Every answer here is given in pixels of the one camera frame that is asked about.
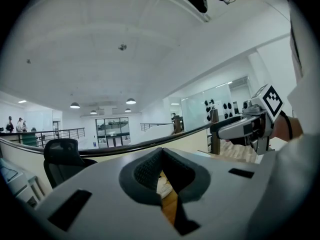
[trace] black railing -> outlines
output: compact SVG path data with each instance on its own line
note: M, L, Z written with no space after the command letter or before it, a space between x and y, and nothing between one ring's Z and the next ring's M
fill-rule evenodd
M85 136L85 128L50 131L30 131L18 133L3 133L0 137L13 143L44 148L53 139L79 139Z
M173 125L173 123L144 123L144 122L142 122L142 123L140 123L140 125L141 125L141 131L145 132L154 126Z
M136 151L140 151L140 150L144 150L144 149L153 148L153 147L165 144L165 143L177 141L177 140L185 138L187 136L196 134L200 131L206 130L206 129L210 128L213 124L214 124L213 122L210 122L206 125L203 125L201 127L198 127L196 129L193 129L190 131L184 131L184 132L181 132L180 134L174 134L174 135L169 135L169 136L162 137L162 138L152 139L152 140L144 141L144 142L141 142L138 144L96 148L96 149L83 149L83 150L80 150L79 153L80 153L80 156L83 158L92 158L92 157L107 157L107 156L119 155L119 154L124 154L124 153L129 153L129 152L136 152ZM44 153L44 149L42 147L35 147L35 146L26 147L25 145L21 145L19 143L16 144L16 143L10 142L6 139L3 139L4 135L5 134L0 134L0 143L14 147L16 149L35 153L35 154L43 154Z

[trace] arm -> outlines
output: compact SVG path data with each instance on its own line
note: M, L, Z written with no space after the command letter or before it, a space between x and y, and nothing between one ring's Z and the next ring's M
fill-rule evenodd
M289 117L291 128L292 128L292 138L298 138L300 135L303 134L301 125L299 123L299 120L294 117ZM278 118L275 120L274 123L274 130L270 136L270 139L277 137L283 141L290 141L289 139L289 128L288 124L285 120L285 118L281 115L278 116Z

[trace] black mesh chair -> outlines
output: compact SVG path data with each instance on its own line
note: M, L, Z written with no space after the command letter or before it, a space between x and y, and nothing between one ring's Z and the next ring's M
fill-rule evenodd
M94 160L82 159L78 151L78 141L71 138L48 141L43 155L44 170L52 188L96 163Z

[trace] window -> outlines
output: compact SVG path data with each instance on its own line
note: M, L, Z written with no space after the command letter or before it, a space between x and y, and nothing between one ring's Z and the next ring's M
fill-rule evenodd
M95 126L99 148L120 147L131 142L128 117L96 119Z

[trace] wrist strap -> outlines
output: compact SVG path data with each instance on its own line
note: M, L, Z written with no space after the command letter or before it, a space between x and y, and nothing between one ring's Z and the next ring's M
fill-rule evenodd
M293 136L292 136L292 127L291 127L290 120L289 120L289 118L287 117L286 113L283 112L282 110L281 110L281 112L280 112L280 115L284 117L284 119L285 119L285 121L286 121L286 124L288 125L289 139L292 140Z

